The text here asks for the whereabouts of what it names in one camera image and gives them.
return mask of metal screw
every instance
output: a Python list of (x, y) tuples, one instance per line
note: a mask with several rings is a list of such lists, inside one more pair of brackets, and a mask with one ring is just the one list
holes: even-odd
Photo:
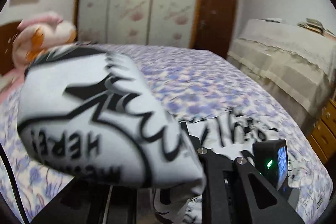
[(247, 162), (247, 160), (243, 157), (236, 158), (236, 161), (241, 165), (244, 165)]
[(204, 147), (200, 147), (199, 149), (197, 149), (197, 152), (201, 155), (204, 155), (204, 154), (208, 153), (208, 150)]

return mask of stuffed animal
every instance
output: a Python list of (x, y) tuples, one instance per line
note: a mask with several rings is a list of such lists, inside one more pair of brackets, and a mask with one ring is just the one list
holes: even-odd
[(17, 27), (21, 33), (13, 42), (12, 59), (17, 69), (24, 70), (40, 53), (49, 48), (72, 43), (76, 27), (55, 12), (35, 15)]

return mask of wooden dresser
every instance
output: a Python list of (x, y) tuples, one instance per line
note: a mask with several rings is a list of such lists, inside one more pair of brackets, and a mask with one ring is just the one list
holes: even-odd
[(329, 100), (307, 139), (323, 164), (336, 152), (336, 103), (333, 100)]

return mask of brown door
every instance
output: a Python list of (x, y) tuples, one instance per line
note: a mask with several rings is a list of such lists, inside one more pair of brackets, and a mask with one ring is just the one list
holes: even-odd
[(237, 0), (201, 0), (195, 49), (226, 58), (235, 22)]

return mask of floral bedspread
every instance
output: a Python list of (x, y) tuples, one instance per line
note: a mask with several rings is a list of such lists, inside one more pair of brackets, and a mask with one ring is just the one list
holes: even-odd
[[(136, 62), (155, 97), (178, 119), (216, 117), (229, 106), (279, 129), (297, 160), (290, 186), (300, 188), (297, 213), (313, 224), (326, 208), (332, 181), (294, 120), (255, 81), (208, 51), (174, 47), (100, 45), (127, 53)], [(9, 158), (29, 220), (59, 193), (72, 177), (29, 159), (16, 130), (20, 89), (0, 105), (0, 143)], [(0, 192), (21, 220), (11, 184), (0, 160)]]

